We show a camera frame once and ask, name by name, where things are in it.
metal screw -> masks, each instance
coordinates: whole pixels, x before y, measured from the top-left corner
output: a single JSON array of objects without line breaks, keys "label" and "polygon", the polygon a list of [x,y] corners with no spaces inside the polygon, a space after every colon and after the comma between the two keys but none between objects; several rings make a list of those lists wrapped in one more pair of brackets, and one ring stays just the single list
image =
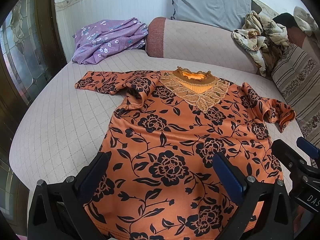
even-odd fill
[{"label": "metal screw", "polygon": [[73,182],[74,180],[75,180],[74,176],[69,176],[66,178],[66,182],[68,182],[68,183]]},{"label": "metal screw", "polygon": [[43,183],[44,183],[44,180],[43,179],[39,179],[37,181],[37,186],[41,186]]},{"label": "metal screw", "polygon": [[247,177],[247,180],[248,180],[249,182],[255,182],[255,181],[256,181],[256,178],[255,178],[254,176],[248,176],[248,177]]},{"label": "metal screw", "polygon": [[283,181],[280,180],[280,179],[277,180],[277,184],[278,184],[279,186],[283,186],[283,185],[284,185]]}]

shirt sleeve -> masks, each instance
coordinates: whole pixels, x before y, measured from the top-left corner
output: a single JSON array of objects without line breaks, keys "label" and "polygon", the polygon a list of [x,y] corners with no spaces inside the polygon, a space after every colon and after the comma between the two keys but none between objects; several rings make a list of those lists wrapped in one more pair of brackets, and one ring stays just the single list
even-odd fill
[{"label": "shirt sleeve", "polygon": [[159,71],[138,70],[128,72],[88,71],[76,84],[76,89],[87,89],[114,95],[127,88],[126,98],[118,109],[141,108],[160,80]]},{"label": "shirt sleeve", "polygon": [[288,123],[295,119],[295,111],[286,103],[276,99],[260,97],[248,83],[243,83],[242,90],[247,95],[255,115],[261,121],[278,122],[281,133]]}]

dark cloth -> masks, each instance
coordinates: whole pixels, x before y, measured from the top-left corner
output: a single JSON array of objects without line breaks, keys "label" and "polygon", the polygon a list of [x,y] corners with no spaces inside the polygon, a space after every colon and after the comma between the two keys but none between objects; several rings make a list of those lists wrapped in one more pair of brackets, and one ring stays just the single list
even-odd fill
[{"label": "dark cloth", "polygon": [[298,24],[296,23],[296,20],[290,13],[282,13],[277,17],[274,17],[273,20],[276,23],[280,23],[281,25],[286,26],[287,29],[293,26],[299,28]]},{"label": "dark cloth", "polygon": [[262,12],[262,8],[254,0],[251,0],[251,10],[257,14]]}]

brown cushion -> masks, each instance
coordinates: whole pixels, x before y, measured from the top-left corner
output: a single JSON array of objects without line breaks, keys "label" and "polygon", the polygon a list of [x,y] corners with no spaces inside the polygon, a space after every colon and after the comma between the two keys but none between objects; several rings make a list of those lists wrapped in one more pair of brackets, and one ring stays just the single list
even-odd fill
[{"label": "brown cushion", "polygon": [[163,58],[164,23],[164,17],[157,17],[149,24],[146,52],[150,57]]},{"label": "brown cushion", "polygon": [[155,18],[149,25],[146,52],[151,57],[189,60],[255,74],[257,66],[231,32],[199,23]]}]

pillow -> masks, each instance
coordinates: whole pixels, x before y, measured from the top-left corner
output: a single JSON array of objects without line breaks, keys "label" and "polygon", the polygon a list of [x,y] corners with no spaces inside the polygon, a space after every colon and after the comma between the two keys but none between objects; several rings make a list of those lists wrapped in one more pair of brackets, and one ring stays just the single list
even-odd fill
[{"label": "pillow", "polygon": [[320,64],[320,48],[311,37],[306,36],[301,48]]},{"label": "pillow", "polygon": [[172,20],[202,23],[234,31],[251,13],[251,0],[172,0]]},{"label": "pillow", "polygon": [[231,38],[231,32],[199,23],[153,19],[146,52],[150,57],[195,61],[253,74],[257,71],[254,60]]},{"label": "pillow", "polygon": [[320,147],[320,66],[303,49],[291,44],[277,62],[272,79],[295,110],[303,136]]}]

